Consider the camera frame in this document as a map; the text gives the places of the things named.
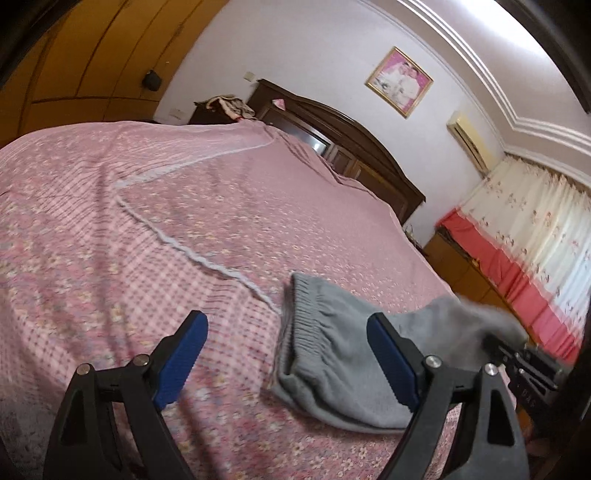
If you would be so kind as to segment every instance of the wooden dresser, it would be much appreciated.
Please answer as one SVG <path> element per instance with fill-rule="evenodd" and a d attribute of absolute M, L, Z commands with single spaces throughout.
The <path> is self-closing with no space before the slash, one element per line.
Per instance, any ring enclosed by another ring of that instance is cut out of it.
<path fill-rule="evenodd" d="M 454 293 L 471 301 L 493 305 L 519 316 L 488 278 L 478 268 L 478 262 L 465 253 L 453 240 L 437 231 L 424 248 L 433 270 L 449 284 Z"/>

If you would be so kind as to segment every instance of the white fringe trim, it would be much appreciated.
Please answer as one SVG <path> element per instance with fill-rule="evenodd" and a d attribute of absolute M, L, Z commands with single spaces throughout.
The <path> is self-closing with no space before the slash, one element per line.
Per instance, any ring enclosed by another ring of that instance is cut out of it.
<path fill-rule="evenodd" d="M 193 251 L 189 247 L 185 247 L 184 245 L 181 245 L 181 243 L 179 243 L 178 240 L 176 240 L 175 238 L 166 235 L 166 233 L 164 233 L 161 229 L 156 227 L 147 218 L 144 218 L 139 213 L 134 211 L 133 208 L 119 195 L 116 196 L 115 200 L 127 212 L 127 214 L 131 215 L 132 218 L 134 218 L 138 222 L 143 223 L 146 227 L 148 227 L 150 230 L 152 230 L 158 236 L 158 238 L 160 239 L 161 242 L 163 242 L 167 245 L 170 245 L 171 247 L 175 248 L 176 250 L 181 251 L 190 260 L 204 266 L 205 268 L 219 272 L 222 275 L 225 275 L 227 277 L 235 278 L 240 283 L 242 283 L 246 288 L 250 289 L 259 299 L 261 299 L 267 305 L 269 305 L 269 308 L 273 312 L 275 312 L 277 315 L 281 315 L 281 309 L 273 303 L 271 298 L 268 295 L 266 295 L 258 285 L 256 285 L 254 282 L 252 282 L 251 280 L 246 278 L 238 270 L 231 270 L 230 268 L 226 268 L 223 265 L 218 265 L 218 264 L 210 262 L 207 258 L 202 257 L 201 255 L 199 255 L 198 253 L 196 253 L 195 251 Z"/>
<path fill-rule="evenodd" d="M 189 160 L 189 161 L 186 161 L 183 163 L 176 163 L 175 165 L 169 165 L 166 167 L 156 167 L 156 168 L 153 168 L 152 170 L 148 170 L 144 173 L 140 173 L 139 175 L 134 175 L 133 177 L 130 177 L 128 179 L 117 180 L 115 182 L 115 190 L 120 190 L 125 187 L 135 185 L 136 183 L 145 183 L 147 181 L 157 179 L 158 177 L 160 177 L 162 175 L 166 175 L 167 173 L 172 173 L 172 172 L 177 171 L 181 168 L 190 167 L 191 165 L 195 165 L 196 163 L 199 163 L 203 160 L 210 160 L 211 158 L 220 157 L 221 155 L 231 155 L 233 153 L 240 153 L 240 152 L 244 152 L 244 151 L 248 151 L 248 150 L 256 150 L 257 148 L 266 147 L 267 145 L 271 145 L 274 141 L 275 141 L 275 139 L 272 138 L 269 142 L 267 142 L 265 144 L 261 144 L 261 145 L 256 145 L 254 147 L 236 148 L 234 150 L 228 150 L 225 152 L 220 152 L 220 153 L 216 153 L 213 155 L 208 155 L 207 157 L 194 158 L 192 160 Z"/>

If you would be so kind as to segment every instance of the bed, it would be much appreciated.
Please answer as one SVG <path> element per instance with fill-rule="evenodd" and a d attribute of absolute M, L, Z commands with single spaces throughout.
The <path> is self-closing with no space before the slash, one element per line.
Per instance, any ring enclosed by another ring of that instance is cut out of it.
<path fill-rule="evenodd" d="M 191 309 L 209 338 L 163 416 L 198 478 L 371 479 L 394 451 L 400 436 L 327 427 L 267 386 L 290 272 L 390 312 L 451 294 L 401 228 L 424 196 L 334 109 L 265 81 L 249 103 L 269 125 L 78 124 L 0 151 L 0 436 L 29 478 L 76 366 L 149 352 Z"/>

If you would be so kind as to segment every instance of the wooden headboard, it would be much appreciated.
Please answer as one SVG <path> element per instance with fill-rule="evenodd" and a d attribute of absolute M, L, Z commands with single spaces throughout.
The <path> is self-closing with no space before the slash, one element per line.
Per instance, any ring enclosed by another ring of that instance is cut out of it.
<path fill-rule="evenodd" d="M 285 110 L 273 100 L 282 99 Z M 406 222 L 425 201 L 394 157 L 363 125 L 322 103 L 259 80 L 248 101 L 256 117 L 310 144 L 333 169 L 359 180 Z"/>

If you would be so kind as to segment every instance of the air conditioner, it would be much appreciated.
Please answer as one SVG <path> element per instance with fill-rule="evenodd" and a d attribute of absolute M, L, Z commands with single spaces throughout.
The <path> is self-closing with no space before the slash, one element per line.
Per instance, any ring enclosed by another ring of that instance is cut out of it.
<path fill-rule="evenodd" d="M 478 172 L 485 177 L 498 163 L 467 117 L 456 112 L 447 123 L 449 131 L 460 142 Z"/>

